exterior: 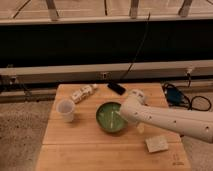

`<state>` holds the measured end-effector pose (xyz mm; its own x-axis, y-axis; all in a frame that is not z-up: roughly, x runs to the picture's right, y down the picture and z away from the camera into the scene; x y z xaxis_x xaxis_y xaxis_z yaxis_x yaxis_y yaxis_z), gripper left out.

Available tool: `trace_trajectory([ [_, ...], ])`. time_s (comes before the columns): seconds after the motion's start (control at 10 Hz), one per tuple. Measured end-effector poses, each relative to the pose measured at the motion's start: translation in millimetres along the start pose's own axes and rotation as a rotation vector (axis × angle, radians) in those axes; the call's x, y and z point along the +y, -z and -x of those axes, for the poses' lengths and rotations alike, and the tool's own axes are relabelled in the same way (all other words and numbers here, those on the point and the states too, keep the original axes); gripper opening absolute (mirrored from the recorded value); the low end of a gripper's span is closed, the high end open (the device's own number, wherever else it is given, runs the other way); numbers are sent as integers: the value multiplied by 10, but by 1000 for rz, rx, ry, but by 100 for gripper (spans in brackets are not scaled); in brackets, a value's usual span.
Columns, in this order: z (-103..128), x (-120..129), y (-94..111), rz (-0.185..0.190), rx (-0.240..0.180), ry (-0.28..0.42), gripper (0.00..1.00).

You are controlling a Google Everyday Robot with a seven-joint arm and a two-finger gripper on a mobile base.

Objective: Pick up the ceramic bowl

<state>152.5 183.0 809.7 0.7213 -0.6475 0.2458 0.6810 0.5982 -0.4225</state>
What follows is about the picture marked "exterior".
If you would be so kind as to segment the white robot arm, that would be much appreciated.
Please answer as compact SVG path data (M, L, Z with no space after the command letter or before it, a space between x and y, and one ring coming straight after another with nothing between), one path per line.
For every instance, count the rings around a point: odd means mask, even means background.
M151 107L139 89L130 91L121 104L119 115L127 122L141 122L213 143L213 112Z

